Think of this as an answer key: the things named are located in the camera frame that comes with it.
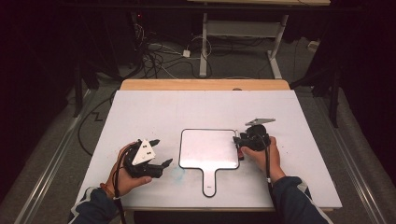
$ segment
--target handheld controller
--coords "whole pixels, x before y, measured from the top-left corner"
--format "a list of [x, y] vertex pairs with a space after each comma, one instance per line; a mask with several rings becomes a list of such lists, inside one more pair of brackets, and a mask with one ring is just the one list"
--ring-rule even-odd
[[163, 169], [169, 166], [173, 159], [163, 162], [161, 165], [149, 164], [155, 158], [152, 147], [160, 143], [160, 140], [141, 141], [140, 139], [126, 150], [123, 165], [131, 177], [151, 176], [160, 178], [163, 175]]
[[233, 137], [237, 148], [249, 147], [255, 151], [263, 151], [271, 144], [267, 130], [262, 124], [250, 126], [246, 133], [240, 133], [240, 135], [240, 138]]

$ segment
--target metal rail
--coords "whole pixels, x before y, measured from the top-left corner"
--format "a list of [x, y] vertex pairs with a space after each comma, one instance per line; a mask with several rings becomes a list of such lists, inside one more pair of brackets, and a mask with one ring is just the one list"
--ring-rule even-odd
[[72, 120], [69, 128], [66, 130], [64, 138], [56, 149], [55, 154], [53, 155], [51, 161], [49, 162], [49, 165], [47, 166], [47, 169], [43, 172], [43, 174], [36, 182], [32, 193], [30, 194], [20, 214], [15, 220], [16, 224], [32, 223], [33, 218], [35, 217], [35, 213], [37, 212], [38, 207], [40, 206], [48, 189], [50, 188], [50, 184], [52, 183], [52, 180], [55, 177], [58, 168], [64, 159], [64, 155], [69, 149], [70, 139], [76, 132], [78, 125], [81, 123], [81, 118], [83, 118], [83, 116], [87, 113], [88, 106], [92, 102], [95, 93], [96, 91], [87, 90], [84, 96], [85, 106], [83, 106], [81, 113]]
[[356, 165], [355, 160], [353, 159], [347, 144], [344, 141], [344, 138], [338, 131], [338, 129], [332, 126], [332, 122], [327, 117], [327, 107], [323, 102], [322, 98], [316, 98], [316, 103], [319, 107], [323, 118], [325, 118], [329, 128], [332, 130], [332, 134], [339, 146], [339, 153], [343, 160], [344, 165], [346, 166], [346, 170], [352, 180], [353, 185], [355, 186], [356, 191], [361, 198], [361, 202], [363, 203], [364, 208], [372, 222], [374, 224], [386, 224], [387, 221], [385, 220], [384, 216], [379, 209], [375, 198], [373, 196], [370, 187], [367, 185], [366, 181], [364, 180], [361, 172], [359, 171], [358, 166]]

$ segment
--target white tag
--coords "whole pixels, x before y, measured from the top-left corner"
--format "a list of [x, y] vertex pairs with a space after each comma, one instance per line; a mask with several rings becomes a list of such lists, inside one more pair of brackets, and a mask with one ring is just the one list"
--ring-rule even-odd
[[139, 150], [137, 150], [136, 156], [132, 161], [132, 165], [137, 165], [145, 161], [150, 161], [155, 158], [155, 152], [152, 149], [149, 141], [144, 139], [140, 145]]
[[186, 58], [190, 58], [190, 51], [187, 49], [183, 50], [183, 56]]

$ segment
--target wooden table edge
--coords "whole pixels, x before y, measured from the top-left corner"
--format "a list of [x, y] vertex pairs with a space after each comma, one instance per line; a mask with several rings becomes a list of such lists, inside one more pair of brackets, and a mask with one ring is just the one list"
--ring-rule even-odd
[[125, 79], [121, 91], [288, 91], [283, 79]]

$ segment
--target wrist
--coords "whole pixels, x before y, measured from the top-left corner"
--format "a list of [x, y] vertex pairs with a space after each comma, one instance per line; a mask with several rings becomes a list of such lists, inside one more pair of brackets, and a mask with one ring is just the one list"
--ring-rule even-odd
[[278, 169], [271, 170], [270, 177], [271, 177], [271, 182], [273, 184], [275, 184], [275, 182], [278, 179], [280, 179], [280, 178], [282, 178], [284, 176], [286, 176], [286, 174], [283, 172], [283, 170], [280, 167]]
[[115, 194], [114, 194], [114, 187], [112, 185], [101, 183], [100, 188], [105, 191], [108, 199], [111, 199], [111, 200], [114, 199]]

